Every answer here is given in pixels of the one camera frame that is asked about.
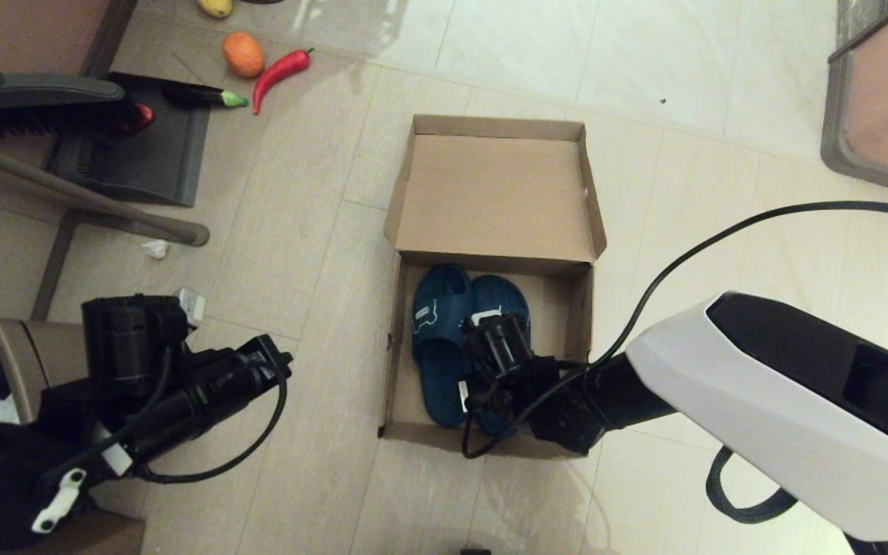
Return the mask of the brown metal furniture frame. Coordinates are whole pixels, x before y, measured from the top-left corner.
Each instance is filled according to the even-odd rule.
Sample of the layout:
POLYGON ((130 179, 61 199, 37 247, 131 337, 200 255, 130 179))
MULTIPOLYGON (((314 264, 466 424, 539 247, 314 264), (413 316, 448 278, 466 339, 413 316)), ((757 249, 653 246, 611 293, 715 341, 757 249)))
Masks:
MULTIPOLYGON (((0 71, 96 76, 112 64, 138 0, 0 0, 0 71)), ((126 230, 200 245, 207 228, 145 214, 47 172, 51 136, 0 140, 0 317, 27 318, 47 238, 70 210, 118 217, 126 230)))

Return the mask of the orange toy fruit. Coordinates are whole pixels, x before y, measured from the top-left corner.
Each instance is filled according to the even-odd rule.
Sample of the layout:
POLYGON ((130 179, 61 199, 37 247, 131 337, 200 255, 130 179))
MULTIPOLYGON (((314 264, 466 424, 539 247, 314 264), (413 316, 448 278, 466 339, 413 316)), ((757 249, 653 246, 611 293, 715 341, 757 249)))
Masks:
POLYGON ((237 76, 253 79, 264 72, 264 50, 260 43, 246 32, 232 32, 226 35, 222 42, 221 53, 226 66, 237 76))

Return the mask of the dark blue rubber slipper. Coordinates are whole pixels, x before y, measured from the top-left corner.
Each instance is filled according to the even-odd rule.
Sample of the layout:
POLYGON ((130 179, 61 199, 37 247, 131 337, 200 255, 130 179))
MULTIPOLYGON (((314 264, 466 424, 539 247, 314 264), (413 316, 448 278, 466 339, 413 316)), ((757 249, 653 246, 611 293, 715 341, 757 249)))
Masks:
MULTIPOLYGON (((517 285, 500 275, 484 274, 472 281, 471 291, 473 315, 491 311, 498 311, 501 314, 520 314, 525 321, 523 334, 527 344, 531 345, 530 310, 525 296, 517 285)), ((507 419, 490 410, 478 414, 476 419, 479 428, 490 436, 497 436, 507 426, 507 419)))
POLYGON ((412 303, 412 359, 430 419, 454 428, 466 412, 459 383, 472 371, 464 352, 462 323, 471 316, 471 278, 458 264, 431 267, 417 284, 412 303))

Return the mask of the brown cardboard shoe box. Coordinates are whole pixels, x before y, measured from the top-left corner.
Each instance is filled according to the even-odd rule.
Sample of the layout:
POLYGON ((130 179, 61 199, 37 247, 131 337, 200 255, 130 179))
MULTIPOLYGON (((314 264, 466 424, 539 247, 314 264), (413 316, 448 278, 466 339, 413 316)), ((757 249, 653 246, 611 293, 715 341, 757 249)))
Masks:
POLYGON ((458 453, 412 358, 412 300, 430 267, 502 275, 527 298, 533 351, 585 361, 607 238, 579 122, 415 115, 388 214, 397 253, 378 436, 458 453))

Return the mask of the dark grey dustpan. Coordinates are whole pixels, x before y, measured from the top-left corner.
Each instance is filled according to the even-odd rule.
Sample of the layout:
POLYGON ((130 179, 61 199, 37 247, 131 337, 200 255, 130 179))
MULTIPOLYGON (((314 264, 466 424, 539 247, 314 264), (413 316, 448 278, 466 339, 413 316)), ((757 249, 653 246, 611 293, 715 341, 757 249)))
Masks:
POLYGON ((211 106, 170 102, 167 79, 122 72, 106 78, 151 108, 152 123, 130 136, 61 136, 50 170, 110 199, 193 207, 211 106))

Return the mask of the brown plastic trash bin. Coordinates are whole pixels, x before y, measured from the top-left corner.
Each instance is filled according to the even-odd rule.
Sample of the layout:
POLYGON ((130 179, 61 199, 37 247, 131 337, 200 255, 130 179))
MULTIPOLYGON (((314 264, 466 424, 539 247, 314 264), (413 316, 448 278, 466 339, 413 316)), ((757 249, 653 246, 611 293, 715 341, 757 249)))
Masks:
POLYGON ((0 318, 0 359, 20 424, 39 414, 43 390, 88 377, 81 324, 0 318))

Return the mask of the plain brown cardboard carton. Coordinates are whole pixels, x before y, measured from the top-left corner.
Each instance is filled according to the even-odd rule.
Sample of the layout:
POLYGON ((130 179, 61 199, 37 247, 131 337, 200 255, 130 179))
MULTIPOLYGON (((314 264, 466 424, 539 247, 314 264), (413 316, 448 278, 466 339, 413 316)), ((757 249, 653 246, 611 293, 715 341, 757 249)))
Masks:
POLYGON ((83 545, 76 555, 141 555, 144 520, 110 512, 94 512, 80 521, 83 545))

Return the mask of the red toy chili pepper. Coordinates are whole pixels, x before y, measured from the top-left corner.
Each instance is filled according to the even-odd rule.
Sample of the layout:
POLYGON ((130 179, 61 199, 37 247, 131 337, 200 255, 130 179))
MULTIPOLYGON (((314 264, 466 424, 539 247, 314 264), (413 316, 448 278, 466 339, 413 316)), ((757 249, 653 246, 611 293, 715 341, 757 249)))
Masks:
POLYGON ((314 49, 297 49, 289 52, 285 56, 274 61, 271 66, 265 68, 264 72, 258 76, 256 85, 251 95, 251 112, 254 115, 260 115, 262 104, 264 104, 267 93, 274 88, 275 85, 281 83, 286 78, 297 75, 307 70, 311 65, 311 54, 314 49))

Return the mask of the black bristle broom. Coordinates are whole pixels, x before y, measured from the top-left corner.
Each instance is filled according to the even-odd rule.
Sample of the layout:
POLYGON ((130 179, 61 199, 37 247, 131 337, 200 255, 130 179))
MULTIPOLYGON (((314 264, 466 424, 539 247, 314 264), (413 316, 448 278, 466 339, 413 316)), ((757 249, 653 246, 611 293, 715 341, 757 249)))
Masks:
POLYGON ((136 102, 106 79, 0 72, 0 137, 52 133, 130 133, 136 102))

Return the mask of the purple toy eggplant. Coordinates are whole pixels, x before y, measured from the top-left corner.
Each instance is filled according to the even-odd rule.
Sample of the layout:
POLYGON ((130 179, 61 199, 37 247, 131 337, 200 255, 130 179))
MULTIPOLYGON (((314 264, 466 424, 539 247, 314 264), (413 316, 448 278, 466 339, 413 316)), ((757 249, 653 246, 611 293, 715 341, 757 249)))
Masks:
POLYGON ((249 106, 249 99, 230 90, 218 89, 190 83, 169 83, 163 85, 163 98, 178 106, 222 106, 235 109, 249 106))

